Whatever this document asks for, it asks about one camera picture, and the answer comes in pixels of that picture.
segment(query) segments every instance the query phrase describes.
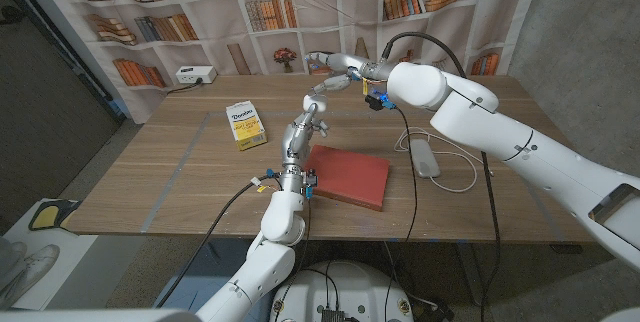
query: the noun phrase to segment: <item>printed bookshelf curtain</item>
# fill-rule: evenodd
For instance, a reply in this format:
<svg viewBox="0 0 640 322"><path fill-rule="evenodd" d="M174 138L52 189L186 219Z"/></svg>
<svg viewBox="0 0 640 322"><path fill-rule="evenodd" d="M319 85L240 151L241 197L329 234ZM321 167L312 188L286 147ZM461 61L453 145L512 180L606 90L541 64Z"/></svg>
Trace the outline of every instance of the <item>printed bookshelf curtain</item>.
<svg viewBox="0 0 640 322"><path fill-rule="evenodd" d="M442 40L455 52L468 74L506 74L531 2L54 1L102 68L108 78L105 82L110 82L121 97L119 103L123 109L138 123L149 118L164 99L166 90L178 85L175 73L181 66L212 65L219 75L311 74L313 69L303 60L307 52L357 53L377 59L391 37L406 31L426 32ZM117 41L120 37L113 35L117 34L115 30L97 33L89 15L116 19L130 32L127 43ZM158 22L155 32L148 29L153 28L154 21ZM282 53L276 54L282 49L293 52L287 54L287 61L281 58ZM405 38L396 42L390 60L430 64L455 73L453 63L443 51L420 39ZM141 73L127 70L129 65L141 66ZM141 81L136 82L135 76L141 76Z"/></svg>

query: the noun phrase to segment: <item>yellow label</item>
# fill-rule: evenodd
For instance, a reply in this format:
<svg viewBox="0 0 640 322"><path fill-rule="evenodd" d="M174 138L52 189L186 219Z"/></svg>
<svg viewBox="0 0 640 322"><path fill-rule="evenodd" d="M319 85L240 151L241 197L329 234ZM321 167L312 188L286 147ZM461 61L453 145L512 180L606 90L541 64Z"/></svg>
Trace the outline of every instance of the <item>yellow label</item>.
<svg viewBox="0 0 640 322"><path fill-rule="evenodd" d="M233 128L236 130L238 140L249 138L260 133L260 124L256 116L247 118L244 121L233 122Z"/></svg>

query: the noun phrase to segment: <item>black cable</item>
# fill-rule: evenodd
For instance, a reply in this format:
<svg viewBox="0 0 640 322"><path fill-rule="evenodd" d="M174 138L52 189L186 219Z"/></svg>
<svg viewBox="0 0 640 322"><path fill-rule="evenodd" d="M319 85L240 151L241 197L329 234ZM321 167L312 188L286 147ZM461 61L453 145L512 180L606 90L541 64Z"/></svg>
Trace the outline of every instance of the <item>black cable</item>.
<svg viewBox="0 0 640 322"><path fill-rule="evenodd" d="M282 184L280 183L280 174L276 175L274 179L276 180L276 182L278 182L278 186L280 186L280 191L284 191L284 188L282 188ZM311 205L309 205L309 221L311 221Z"/></svg>
<svg viewBox="0 0 640 322"><path fill-rule="evenodd" d="M267 178L271 178L271 177L262 176L262 177L259 177L258 179L260 181L263 181L263 180L265 180ZM238 191L238 193L235 194L235 196L231 197L229 202L227 202L227 204L224 205L224 207L222 207L222 210L220 211L220 213L218 213L218 217L216 217L215 221L213 221L213 224L211 225L211 227L209 227L209 231L207 231L207 233L204 235L204 238L202 239L202 242L200 242L200 246L198 246L198 248L195 250L195 252L193 252L193 255L191 255L191 258L189 258L189 262L187 262L187 264L182 268L182 271L180 271L180 274L178 274L178 277L176 278L176 280L173 282L171 287L169 287L169 290L164 294L164 297L162 297L160 302L158 302L158 305L156 306L156 308L162 307L164 305L164 303L167 302L167 299L169 299L169 296L171 295L171 293L173 293L173 291L178 286L178 283L180 283L180 281L182 280L184 275L187 273L187 270L189 269L189 267L191 267L191 264L193 264L193 261L196 259L196 256L198 255L198 252L200 252L202 247L204 247L204 245L209 240L209 237L211 236L211 233L213 232L213 229L216 228L216 225L220 221L220 218L222 218L222 216L227 211L229 206L231 206L233 201L235 201L238 197L240 197L241 194L243 194L244 192L246 192L249 188L251 188L253 186L255 186L253 183L249 183L248 185L244 186L240 191Z"/></svg>
<svg viewBox="0 0 640 322"><path fill-rule="evenodd" d="M465 76L465 74L464 74L464 70L462 69L462 65L460 64L460 61L458 61L458 58L453 53L453 51L449 48L449 46L444 44L439 39L437 39L437 38L435 38L435 37L433 37L431 35L428 35L426 33L422 33L422 32L403 32L403 33L399 33L399 34L393 36L389 40L389 42L387 42L387 45L384 48L384 51L382 51L382 58L384 58L384 59L389 58L389 54L391 53L391 47L393 47L393 42L395 42L396 40L398 40L398 39L400 39L402 37L409 37L409 36L421 37L421 38L424 38L426 40L429 40L429 41L437 44L440 48L442 48L449 55L449 57L451 57L451 60L453 60L453 63L456 65L456 68L458 69L458 73L460 73L460 76L462 78L467 78Z"/></svg>
<svg viewBox="0 0 640 322"><path fill-rule="evenodd" d="M178 92L178 91L188 90L188 89L191 89L191 88L194 88L194 87L200 86L201 84L202 84L202 78L201 78L201 77L199 77L199 78L196 80L196 82L195 82L195 83L192 83L192 84L190 84L190 85L188 85L188 86L186 86L186 87L180 87L180 88L176 88L176 89L173 89L173 90L167 91L167 94L171 94L171 93Z"/></svg>
<svg viewBox="0 0 640 322"><path fill-rule="evenodd" d="M480 321L484 322L484 308L489 299L489 287L493 278L498 273L500 267L500 228L498 228L498 215L496 213L496 203L493 199L493 188L491 187L491 173L489 171L489 163L487 162L487 154L482 152L482 163L484 163L484 178L487 180L487 191L489 192L489 205L491 206L491 218L493 220L493 229L496 234L496 257L493 264L493 270L482 289L482 300L480 301Z"/></svg>
<svg viewBox="0 0 640 322"><path fill-rule="evenodd" d="M331 276L329 276L328 274L326 274L324 272L320 272L318 270L314 270L313 268L303 268L301 271L311 271L311 272L319 273L319 274L325 276L326 278L328 278L329 281L331 281L331 284L333 285L333 289L336 291L336 306L340 306L340 299L338 298L338 287L336 287L336 283L333 280L333 278L331 278Z"/></svg>
<svg viewBox="0 0 640 322"><path fill-rule="evenodd" d="M413 196L415 197L415 204L413 206L413 218L411 219L411 226L409 226L409 232L407 233L407 237L404 239L404 242L409 242L409 237L411 236L411 231L413 230L413 224L416 222L416 214L418 212L418 183L416 182L416 169L413 166L413 153L411 152L411 133L409 133L409 122L407 122L407 117L404 115L404 112L400 108L393 107L393 109L400 112L402 115L402 119L404 120L404 127L407 130L407 142L409 144L409 161L411 162L411 173L413 175ZM393 265L391 266L391 277L389 277L389 286L387 286L387 297L384 299L384 320L387 320L387 303L389 302L389 293L391 292L391 283L393 282L393 275L396 270L396 263L398 263L400 259L397 258Z"/></svg>
<svg viewBox="0 0 640 322"><path fill-rule="evenodd" d="M327 309L329 309L329 266L331 265L331 261L333 260L329 260L329 262L327 262L327 269L324 271L324 283L327 286Z"/></svg>
<svg viewBox="0 0 640 322"><path fill-rule="evenodd" d="M447 55L449 55L449 57L455 64L460 77L467 78L467 74L464 73L462 64L460 64L460 61L458 60L456 55L453 53L453 51L451 51L451 49L447 45L445 45L442 41L426 33L404 32L404 33L400 33L393 36L387 43L386 47L384 48L384 51L382 52L382 58L384 59L389 58L389 54L391 53L391 47L393 46L393 42L395 42L396 40L402 37L407 37L407 36L421 37L437 44L440 48L442 48L447 53ZM495 233L495 243L496 243L496 256L495 256L493 269L491 271L491 275L489 276L489 279L487 280L487 283L484 284L484 288L482 289L482 301L480 302L480 320L484 322L484 308L488 300L489 287L491 286L491 282L493 282L494 277L498 273L498 268L500 267L501 244L500 244L500 227L498 225L498 214L496 212L496 203L493 197L493 187L491 185L491 172L489 170L489 162L487 160L487 154L484 151L480 151L480 152L482 154L482 164L484 165L484 177L487 182L487 193L489 194L489 206L491 207L491 219L493 221L493 230ZM411 154L411 140L409 140L409 154Z"/></svg>
<svg viewBox="0 0 640 322"><path fill-rule="evenodd" d="M280 301L282 301L282 305L284 308L284 299L287 298L287 293L289 293L289 289L291 288L291 286L293 285L293 282L295 282L296 277L298 276L298 273L300 273L300 270L302 269L302 265L304 263L304 256L306 256L307 254L307 246L309 245L309 235L311 234L311 199L309 199L309 216L307 217L307 220L309 221L307 223L307 238L304 242L304 249L302 250L302 257L300 257L300 263L298 264L298 270L296 271L296 273L293 275L293 277L291 277L291 282L289 282L289 285L287 286L287 289L284 290L284 293L282 294L282 299ZM276 312L276 318L275 321L278 320L278 316L280 316L280 311Z"/></svg>

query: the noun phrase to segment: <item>red book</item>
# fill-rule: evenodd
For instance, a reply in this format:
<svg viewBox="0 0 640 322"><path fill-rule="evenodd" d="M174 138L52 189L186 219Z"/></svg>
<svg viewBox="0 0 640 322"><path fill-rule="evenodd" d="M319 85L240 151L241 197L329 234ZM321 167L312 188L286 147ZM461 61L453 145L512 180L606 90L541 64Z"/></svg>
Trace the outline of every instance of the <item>red book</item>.
<svg viewBox="0 0 640 322"><path fill-rule="evenodd" d="M305 170L316 170L314 194L382 211L389 165L383 158L315 145Z"/></svg>

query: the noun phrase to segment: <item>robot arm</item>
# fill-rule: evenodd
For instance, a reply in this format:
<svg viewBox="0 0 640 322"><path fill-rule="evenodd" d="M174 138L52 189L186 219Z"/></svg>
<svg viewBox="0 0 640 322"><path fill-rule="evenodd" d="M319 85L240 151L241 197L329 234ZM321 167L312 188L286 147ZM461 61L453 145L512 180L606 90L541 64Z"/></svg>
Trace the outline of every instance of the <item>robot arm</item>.
<svg viewBox="0 0 640 322"><path fill-rule="evenodd" d="M271 195L271 202L260 224L260 233L247 252L247 260L197 312L203 321L242 321L251 307L284 281L295 262L290 246L297 244L305 231L304 219L295 212L304 209L308 187L315 176L302 170L309 156L309 140L314 131L326 136L329 129L316 113L326 108L321 96L305 99L305 110L287 126L282 141L284 171L279 180L282 190Z"/></svg>
<svg viewBox="0 0 640 322"><path fill-rule="evenodd" d="M340 54L330 58L342 61L342 69L356 61ZM639 178L591 162L496 112L497 97L476 82L432 66L385 62L357 60L346 70L354 80L386 81L391 101L436 110L430 123L440 133L502 160L556 199L612 254L640 271Z"/></svg>

